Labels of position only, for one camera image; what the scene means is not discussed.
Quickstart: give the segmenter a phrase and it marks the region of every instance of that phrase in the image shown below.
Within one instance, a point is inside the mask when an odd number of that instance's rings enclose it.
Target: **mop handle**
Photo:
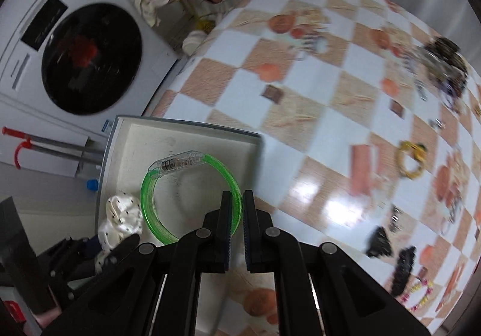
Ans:
[[[63,147],[65,149],[77,150],[85,153],[102,154],[102,155],[104,153],[103,150],[97,150],[89,147],[78,146],[76,144],[61,142],[59,140],[53,140],[47,137],[39,137],[37,135],[26,134],[25,132],[17,131],[15,129],[7,128],[7,127],[2,128],[2,134],[10,135],[12,137],[19,137],[20,139],[26,139],[26,140],[30,139],[34,142],[49,144],[51,146]]]
[[[50,156],[65,158],[65,159],[69,159],[69,160],[72,160],[72,161],[84,162],[84,163],[87,163],[87,164],[102,165],[102,161],[98,161],[98,160],[95,160],[95,159],[92,159],[92,158],[81,157],[81,156],[73,156],[72,154],[62,153],[62,152],[58,152],[56,150],[46,149],[45,147],[40,147],[40,146],[34,145],[34,144],[30,143],[30,139],[27,138],[27,140],[25,142],[20,143],[17,146],[17,148],[15,149],[14,162],[15,162],[15,166],[16,166],[17,169],[20,169],[20,164],[18,163],[18,154],[20,153],[21,149],[30,149],[30,150],[34,150],[34,151],[37,151],[37,152],[40,152],[40,153],[49,154]]]

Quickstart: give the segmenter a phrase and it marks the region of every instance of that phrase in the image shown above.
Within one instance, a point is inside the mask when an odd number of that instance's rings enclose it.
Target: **label sticker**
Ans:
[[[105,120],[105,123],[102,127],[102,132],[104,134],[110,135],[110,131],[112,131],[112,126],[114,125],[114,121],[112,120]]]

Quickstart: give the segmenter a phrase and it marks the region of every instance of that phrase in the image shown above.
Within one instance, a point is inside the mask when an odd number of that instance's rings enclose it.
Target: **washing machine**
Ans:
[[[5,0],[0,30],[0,94],[105,137],[179,59],[130,0]]]

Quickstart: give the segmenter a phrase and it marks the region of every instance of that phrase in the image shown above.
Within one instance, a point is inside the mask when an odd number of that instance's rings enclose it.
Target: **pink object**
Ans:
[[[351,196],[371,195],[371,146],[351,146]]]
[[[17,169],[20,169],[20,163],[18,162],[18,153],[20,153],[21,149],[31,149],[32,148],[32,143],[30,142],[30,139],[27,138],[25,142],[21,142],[17,148],[15,149],[14,152],[14,163],[15,167]]]
[[[35,320],[37,320],[41,328],[46,328],[53,320],[55,320],[58,316],[60,316],[61,313],[62,311],[60,310],[60,308],[56,307],[45,313],[34,314],[33,316]]]

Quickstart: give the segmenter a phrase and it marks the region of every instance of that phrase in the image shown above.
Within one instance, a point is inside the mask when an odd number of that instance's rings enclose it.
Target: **red handle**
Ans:
[[[25,322],[25,317],[23,316],[22,310],[18,303],[15,301],[4,301],[3,304],[7,308],[10,315],[14,318],[15,322]]]
[[[25,134],[25,132],[17,131],[16,129],[7,127],[2,128],[2,135],[10,135],[11,137],[19,137],[20,139],[28,139],[28,134]]]
[[[30,143],[30,139],[27,139],[25,142],[22,142],[15,149],[14,162],[15,162],[15,166],[16,166],[17,169],[20,169],[20,164],[18,163],[18,153],[20,153],[20,150],[23,149],[23,148],[25,148],[25,149],[31,149],[32,148],[32,144]]]

